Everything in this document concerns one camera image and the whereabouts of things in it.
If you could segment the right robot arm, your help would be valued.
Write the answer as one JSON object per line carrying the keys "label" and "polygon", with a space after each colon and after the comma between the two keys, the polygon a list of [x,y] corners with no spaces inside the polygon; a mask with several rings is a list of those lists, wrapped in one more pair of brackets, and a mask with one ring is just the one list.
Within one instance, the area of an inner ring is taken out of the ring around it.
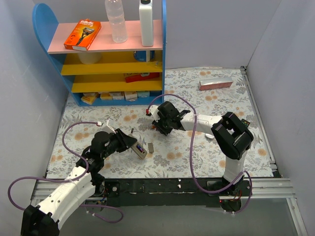
{"label": "right robot arm", "polygon": [[245,156],[253,141],[246,120],[240,120],[233,112],[222,116],[196,115],[189,110],[180,112],[169,101],[151,106],[147,115],[153,116],[152,125],[165,136],[174,129],[212,135],[226,157],[223,179],[237,184],[243,178]]}

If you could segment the grey battery cover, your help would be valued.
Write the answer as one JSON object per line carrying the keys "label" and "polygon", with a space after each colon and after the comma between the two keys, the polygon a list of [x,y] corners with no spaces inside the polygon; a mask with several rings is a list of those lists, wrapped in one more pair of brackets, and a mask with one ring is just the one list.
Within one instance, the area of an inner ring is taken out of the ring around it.
{"label": "grey battery cover", "polygon": [[149,153],[154,153],[153,143],[148,143],[148,149],[149,149]]}

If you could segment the purple battery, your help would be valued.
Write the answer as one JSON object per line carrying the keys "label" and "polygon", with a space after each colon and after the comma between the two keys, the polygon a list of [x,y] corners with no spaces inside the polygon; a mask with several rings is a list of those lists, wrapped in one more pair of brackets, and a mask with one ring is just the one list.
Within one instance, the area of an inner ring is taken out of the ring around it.
{"label": "purple battery", "polygon": [[137,148],[138,148],[141,152],[144,151],[144,149],[143,149],[141,146],[137,146]]}

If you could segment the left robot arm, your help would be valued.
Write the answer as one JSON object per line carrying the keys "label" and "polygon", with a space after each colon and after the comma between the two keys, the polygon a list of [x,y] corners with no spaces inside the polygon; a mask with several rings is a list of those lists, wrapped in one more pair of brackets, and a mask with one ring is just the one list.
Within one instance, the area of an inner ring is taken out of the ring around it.
{"label": "left robot arm", "polygon": [[105,178],[99,173],[104,160],[137,143],[137,139],[120,129],[95,133],[91,145],[84,149],[68,177],[42,202],[23,212],[21,235],[57,236],[60,229],[86,198],[104,190]]}

